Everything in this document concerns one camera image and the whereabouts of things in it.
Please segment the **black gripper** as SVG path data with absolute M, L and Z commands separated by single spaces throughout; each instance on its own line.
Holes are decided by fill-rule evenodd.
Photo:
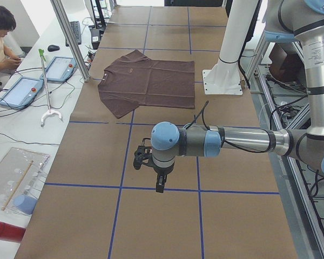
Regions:
M 166 167 L 166 168 L 154 166 L 153 169 L 157 173 L 156 192 L 163 193 L 164 189 L 165 189 L 167 175 L 173 171 L 174 165 L 170 165 L 169 167 Z

